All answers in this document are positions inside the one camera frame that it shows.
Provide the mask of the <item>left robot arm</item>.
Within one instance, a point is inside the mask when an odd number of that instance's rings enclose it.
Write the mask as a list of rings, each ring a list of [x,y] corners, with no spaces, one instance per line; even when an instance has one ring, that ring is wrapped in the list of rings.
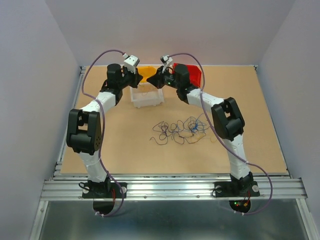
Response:
[[[84,199],[115,198],[124,193],[116,190],[117,185],[101,160],[105,114],[120,102],[124,88],[137,88],[142,79],[137,67],[112,63],[107,66],[106,80],[98,95],[81,109],[69,112],[66,144],[79,154],[88,173],[87,182],[79,183]]]

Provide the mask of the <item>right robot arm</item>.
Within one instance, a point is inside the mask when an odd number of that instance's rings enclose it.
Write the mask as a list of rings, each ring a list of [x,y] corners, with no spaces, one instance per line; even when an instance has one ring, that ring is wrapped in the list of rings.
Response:
[[[243,145],[245,121],[236,100],[232,97],[223,99],[203,92],[192,84],[190,73],[184,64],[177,64],[173,71],[161,66],[154,75],[147,78],[147,82],[157,89],[164,86],[172,87],[181,101],[201,107],[205,114],[211,112],[213,122],[209,126],[226,149],[230,165],[230,181],[215,185],[218,190],[216,196],[252,197],[255,182]]]

